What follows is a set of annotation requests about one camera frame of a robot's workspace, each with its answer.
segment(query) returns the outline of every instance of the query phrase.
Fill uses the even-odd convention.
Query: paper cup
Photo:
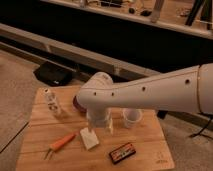
[[[132,128],[142,118],[141,109],[125,108],[123,109],[124,126]]]

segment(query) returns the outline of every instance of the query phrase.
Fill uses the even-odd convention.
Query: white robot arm
[[[111,77],[96,73],[76,98],[87,109],[93,126],[104,127],[109,107],[143,108],[213,114],[213,64],[113,84]]]

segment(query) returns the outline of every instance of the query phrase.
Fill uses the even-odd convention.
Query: wooden board
[[[97,128],[95,132],[100,145],[87,151],[80,135],[57,153],[50,160],[44,160],[48,145],[66,134],[87,126],[84,115],[72,105],[72,98],[79,86],[51,88],[59,98],[64,116],[54,117],[45,104],[39,89],[35,98],[32,116],[25,132],[22,149],[17,163],[17,171],[38,170],[161,170],[174,168],[174,163],[164,138],[161,126],[153,110],[142,110],[143,119],[129,130],[124,128],[121,117],[122,109],[113,108],[114,134]],[[132,142],[136,154],[113,165],[108,153],[115,148]]]

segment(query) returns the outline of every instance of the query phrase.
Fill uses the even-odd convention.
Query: gray floor
[[[0,171],[15,170],[23,133],[4,147],[28,121],[36,90],[47,86],[35,79],[33,70],[37,67],[0,51]],[[213,170],[213,141],[204,137],[188,138],[200,127],[170,115],[160,123],[175,161],[174,170]],[[208,130],[205,134],[213,136]]]

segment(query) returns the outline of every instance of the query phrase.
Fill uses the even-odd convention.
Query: white foam block
[[[80,130],[80,134],[87,150],[99,144],[98,138],[93,130],[89,132],[88,128],[84,128]]]

